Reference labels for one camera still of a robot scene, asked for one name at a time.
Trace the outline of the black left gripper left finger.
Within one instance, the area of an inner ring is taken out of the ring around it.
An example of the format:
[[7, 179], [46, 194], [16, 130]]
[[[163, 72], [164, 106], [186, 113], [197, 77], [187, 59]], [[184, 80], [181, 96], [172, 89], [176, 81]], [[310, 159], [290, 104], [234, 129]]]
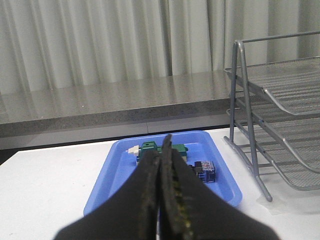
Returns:
[[119, 188], [93, 212], [61, 229], [57, 240], [154, 240], [160, 155], [148, 151]]

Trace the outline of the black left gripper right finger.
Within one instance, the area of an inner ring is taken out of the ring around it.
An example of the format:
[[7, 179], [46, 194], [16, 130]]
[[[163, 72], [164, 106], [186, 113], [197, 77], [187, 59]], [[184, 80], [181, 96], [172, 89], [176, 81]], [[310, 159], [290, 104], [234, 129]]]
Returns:
[[202, 183], [172, 147], [162, 144], [160, 180], [162, 240], [277, 240], [269, 226], [223, 201]]

